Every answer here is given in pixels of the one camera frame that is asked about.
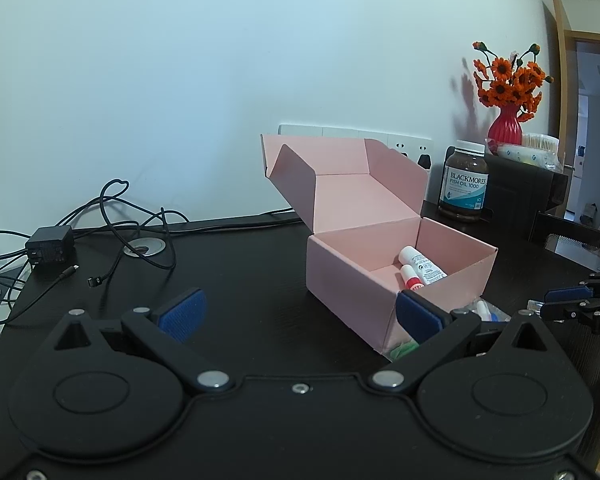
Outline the silver desk grommet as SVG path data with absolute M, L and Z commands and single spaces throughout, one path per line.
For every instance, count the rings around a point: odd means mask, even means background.
M 130 240 L 128 244 L 123 247 L 123 252 L 126 256 L 132 258 L 140 257 L 155 257 L 166 249 L 166 243 L 160 238 L 155 237 L 141 237 L 136 240 Z

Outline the black plug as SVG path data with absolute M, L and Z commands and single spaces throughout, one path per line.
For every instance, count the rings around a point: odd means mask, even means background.
M 444 160 L 445 162 L 454 154 L 455 146 L 451 145 L 446 149 Z
M 431 168 L 431 158 L 428 154 L 420 154 L 417 163 L 426 170 Z

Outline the white red glue tube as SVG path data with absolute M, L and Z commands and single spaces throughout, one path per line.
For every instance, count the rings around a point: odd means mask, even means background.
M 410 264 L 401 266 L 400 274 L 407 290 L 417 290 L 424 287 L 424 283 Z

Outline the colourful card package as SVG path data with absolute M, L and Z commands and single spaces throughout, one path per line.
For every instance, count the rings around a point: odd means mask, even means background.
M 390 362 L 396 362 L 407 356 L 411 352 L 415 351 L 419 348 L 419 344 L 414 340 L 403 341 L 398 344 L 396 347 L 387 352 L 386 358 Z

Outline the white cream tube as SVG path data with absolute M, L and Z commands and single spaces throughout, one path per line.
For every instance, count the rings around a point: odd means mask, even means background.
M 446 277 L 446 273 L 413 246 L 404 247 L 398 255 L 401 266 L 410 264 L 424 283 L 430 285 Z

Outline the cotton swab box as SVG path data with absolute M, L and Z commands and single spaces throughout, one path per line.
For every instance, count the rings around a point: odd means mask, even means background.
M 521 144 L 499 143 L 496 154 L 514 162 L 561 172 L 558 158 L 559 139 L 548 134 L 524 133 Z

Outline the orange flowers red vase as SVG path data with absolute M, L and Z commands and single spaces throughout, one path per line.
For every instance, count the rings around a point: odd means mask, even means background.
M 486 135 L 488 147 L 495 152 L 502 144 L 521 145 L 521 125 L 538 112 L 544 84 L 554 82 L 538 63 L 541 46 L 534 42 L 508 58 L 496 54 L 483 41 L 474 41 L 472 48 L 481 55 L 474 59 L 478 101 L 498 110 Z

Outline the black power adapter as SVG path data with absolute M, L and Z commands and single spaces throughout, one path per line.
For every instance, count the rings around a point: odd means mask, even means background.
M 24 244 L 32 269 L 68 268 L 76 263 L 76 245 L 71 226 L 43 226 Z

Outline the brown supplement bottle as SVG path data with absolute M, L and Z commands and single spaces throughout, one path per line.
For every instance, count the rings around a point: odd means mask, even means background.
M 457 218 L 477 218 L 486 201 L 489 167 L 483 144 L 457 140 L 445 159 L 438 207 Z

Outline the white wall socket strip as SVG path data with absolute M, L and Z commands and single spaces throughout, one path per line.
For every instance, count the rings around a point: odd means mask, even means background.
M 434 164 L 432 162 L 434 142 L 424 136 L 416 136 L 416 134 L 411 133 L 391 133 L 341 127 L 291 124 L 279 125 L 277 133 L 281 136 L 322 136 L 323 138 L 373 139 L 385 144 L 388 148 L 392 148 L 401 153 L 403 156 L 416 162 L 416 164 L 420 154 L 428 154 L 431 158 L 431 167 Z

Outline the clear plastic bag kit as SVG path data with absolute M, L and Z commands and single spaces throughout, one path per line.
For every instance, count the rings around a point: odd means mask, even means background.
M 483 322 L 507 323 L 510 320 L 507 313 L 482 298 L 471 301 L 463 310 L 479 315 Z

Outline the pink cardboard box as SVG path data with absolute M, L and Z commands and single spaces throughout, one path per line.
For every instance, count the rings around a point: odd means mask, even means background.
M 486 288 L 498 251 L 422 218 L 426 170 L 375 139 L 261 138 L 266 176 L 312 234 L 306 288 L 376 352 L 411 339 L 396 320 L 398 255 L 413 246 L 445 272 L 422 296 L 445 311 Z

